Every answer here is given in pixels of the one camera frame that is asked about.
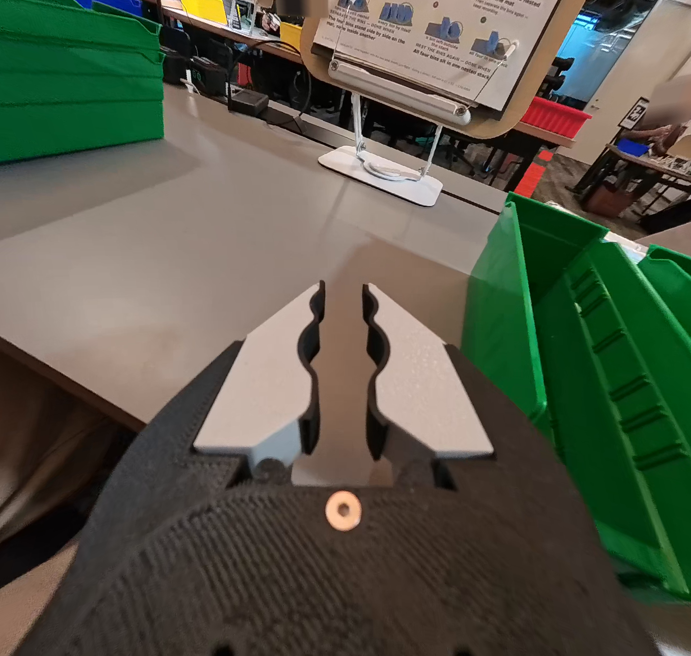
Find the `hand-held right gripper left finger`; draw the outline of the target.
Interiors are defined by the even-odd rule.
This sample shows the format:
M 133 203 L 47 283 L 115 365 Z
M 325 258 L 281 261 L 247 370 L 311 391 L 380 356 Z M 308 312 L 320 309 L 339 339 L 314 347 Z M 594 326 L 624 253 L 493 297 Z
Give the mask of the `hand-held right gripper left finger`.
M 320 435 L 319 384 L 312 361 L 325 314 L 320 280 L 250 332 L 194 440 L 204 455 L 235 455 L 250 470 L 264 460 L 290 467 Z

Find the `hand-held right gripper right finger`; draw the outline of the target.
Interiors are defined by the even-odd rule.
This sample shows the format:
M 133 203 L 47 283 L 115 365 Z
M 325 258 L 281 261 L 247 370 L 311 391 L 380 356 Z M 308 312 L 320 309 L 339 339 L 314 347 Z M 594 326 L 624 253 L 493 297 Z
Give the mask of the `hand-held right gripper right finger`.
M 366 351 L 366 442 L 396 471 L 427 463 L 490 458 L 495 449 L 449 346 L 373 283 L 361 292 Z

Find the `green plastic bin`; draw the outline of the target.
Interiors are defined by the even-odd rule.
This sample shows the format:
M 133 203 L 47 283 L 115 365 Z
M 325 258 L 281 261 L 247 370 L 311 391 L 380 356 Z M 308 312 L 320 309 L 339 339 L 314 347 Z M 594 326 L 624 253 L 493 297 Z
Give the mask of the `green plastic bin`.
M 652 245 L 638 268 L 690 335 L 690 257 Z
M 620 580 L 690 602 L 690 335 L 638 268 L 649 247 L 510 194 L 461 350 L 566 466 Z

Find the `stack of green bins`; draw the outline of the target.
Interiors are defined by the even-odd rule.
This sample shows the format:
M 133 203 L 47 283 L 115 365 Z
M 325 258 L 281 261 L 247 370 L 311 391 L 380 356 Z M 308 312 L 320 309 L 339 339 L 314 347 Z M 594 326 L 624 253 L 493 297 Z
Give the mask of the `stack of green bins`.
M 1 163 L 164 137 L 158 23 L 75 0 L 1 0 Z

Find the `grey desk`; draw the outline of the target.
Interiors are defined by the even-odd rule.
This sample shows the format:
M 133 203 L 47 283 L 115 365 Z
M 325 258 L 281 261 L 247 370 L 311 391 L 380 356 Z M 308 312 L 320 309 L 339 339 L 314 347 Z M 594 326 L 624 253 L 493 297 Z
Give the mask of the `grey desk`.
M 123 192 L 1 241 L 1 345 L 143 426 L 14 654 L 689 655 L 689 602 L 635 601 L 551 445 L 461 350 L 502 202 L 411 205 L 212 100 L 164 107 L 166 142 L 1 176 Z M 195 452 L 246 336 L 320 280 L 313 453 Z M 372 459 L 366 283 L 451 346 L 493 456 Z

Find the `white document stand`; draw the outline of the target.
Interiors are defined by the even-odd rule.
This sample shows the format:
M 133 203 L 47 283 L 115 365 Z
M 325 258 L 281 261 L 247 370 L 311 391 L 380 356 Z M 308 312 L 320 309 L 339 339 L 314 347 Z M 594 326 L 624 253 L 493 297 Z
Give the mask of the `white document stand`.
M 351 92 L 354 145 L 324 153 L 318 163 L 329 171 L 403 201 L 420 207 L 433 207 L 442 192 L 442 182 L 428 173 L 433 156 L 445 127 L 463 128 L 470 124 L 469 104 L 389 80 L 338 53 L 334 53 L 329 62 L 328 74 L 331 80 L 344 85 Z M 422 167 L 405 167 L 391 159 L 378 157 L 367 149 L 361 116 L 362 98 L 434 123 L 433 145 Z

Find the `black power adapter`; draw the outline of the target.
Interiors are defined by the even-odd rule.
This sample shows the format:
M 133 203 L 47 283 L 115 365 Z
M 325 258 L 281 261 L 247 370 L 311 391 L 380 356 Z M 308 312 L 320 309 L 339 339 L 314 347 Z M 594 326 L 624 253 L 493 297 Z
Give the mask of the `black power adapter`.
M 248 89 L 229 91 L 227 108 L 230 113 L 260 117 L 269 107 L 269 98 L 263 93 Z

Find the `red ribbed bin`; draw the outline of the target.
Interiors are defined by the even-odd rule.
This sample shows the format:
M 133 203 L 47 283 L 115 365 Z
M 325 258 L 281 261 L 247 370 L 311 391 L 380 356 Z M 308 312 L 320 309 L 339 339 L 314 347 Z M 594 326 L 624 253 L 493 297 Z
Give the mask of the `red ribbed bin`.
M 534 97 L 521 122 L 570 140 L 592 116 L 549 99 Z

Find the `black power station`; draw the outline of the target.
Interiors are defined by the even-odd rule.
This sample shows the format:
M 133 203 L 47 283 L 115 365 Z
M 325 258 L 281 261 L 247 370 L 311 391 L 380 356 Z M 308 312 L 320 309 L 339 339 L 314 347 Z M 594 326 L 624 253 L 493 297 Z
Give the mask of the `black power station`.
M 192 56 L 189 62 L 191 82 L 200 94 L 211 98 L 227 96 L 227 71 L 205 57 Z

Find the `small black-white tag sign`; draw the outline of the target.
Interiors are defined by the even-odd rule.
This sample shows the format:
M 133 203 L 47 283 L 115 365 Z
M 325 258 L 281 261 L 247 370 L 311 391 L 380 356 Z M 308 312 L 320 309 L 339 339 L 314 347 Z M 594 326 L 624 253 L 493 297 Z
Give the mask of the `small black-white tag sign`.
M 629 109 L 625 117 L 618 123 L 621 129 L 632 130 L 641 121 L 650 104 L 650 100 L 644 97 L 638 99 L 635 105 Z

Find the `tan backing board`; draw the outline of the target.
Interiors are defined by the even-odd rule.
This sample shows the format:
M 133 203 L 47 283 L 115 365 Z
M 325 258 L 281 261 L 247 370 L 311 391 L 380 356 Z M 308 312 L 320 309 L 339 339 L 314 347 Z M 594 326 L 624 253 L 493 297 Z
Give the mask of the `tan backing board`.
M 580 12 L 582 4 L 585 0 L 560 0 L 554 11 L 551 20 L 538 42 L 531 59 L 526 65 L 523 74 L 515 87 L 514 93 L 511 96 L 508 104 L 503 111 L 494 111 L 487 107 L 480 105 L 468 99 L 451 98 L 443 95 L 436 90 L 418 86 L 410 81 L 401 80 L 387 73 L 374 70 L 362 64 L 367 70 L 372 73 L 383 75 L 389 80 L 400 82 L 413 89 L 423 90 L 429 93 L 435 93 L 442 97 L 449 99 L 456 99 L 461 102 L 466 102 L 471 108 L 471 122 L 468 126 L 463 128 L 448 128 L 477 139 L 494 138 L 515 128 L 523 118 L 531 101 L 537 96 L 538 90 L 542 85 L 551 63 L 554 60 L 557 50 L 564 40 L 566 32 L 569 30 L 571 24 L 574 22 L 576 14 Z M 319 26 L 319 22 L 326 18 L 330 6 L 328 1 L 326 3 L 325 15 L 318 18 L 306 18 L 303 24 L 301 33 L 301 59 L 306 68 L 312 75 L 322 81 L 328 81 L 331 84 L 338 86 L 341 89 L 347 90 L 344 85 L 338 84 L 337 81 L 331 80 L 328 74 L 328 65 L 337 51 L 329 50 L 315 44 L 315 34 Z

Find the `clear acrylic sign holder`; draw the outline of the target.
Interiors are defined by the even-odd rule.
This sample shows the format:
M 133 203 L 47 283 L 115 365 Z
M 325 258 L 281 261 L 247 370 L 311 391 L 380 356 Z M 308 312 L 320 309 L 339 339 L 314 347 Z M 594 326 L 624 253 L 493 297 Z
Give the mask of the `clear acrylic sign holder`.
M 251 34 L 254 29 L 258 0 L 231 0 L 229 27 L 237 32 Z

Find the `large yellow bin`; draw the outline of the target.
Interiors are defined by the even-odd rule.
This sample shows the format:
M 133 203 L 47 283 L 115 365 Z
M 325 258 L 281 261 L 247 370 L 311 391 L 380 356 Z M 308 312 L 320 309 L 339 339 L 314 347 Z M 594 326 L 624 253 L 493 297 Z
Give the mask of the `large yellow bin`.
M 187 14 L 227 26 L 227 15 L 222 0 L 180 0 L 180 2 Z

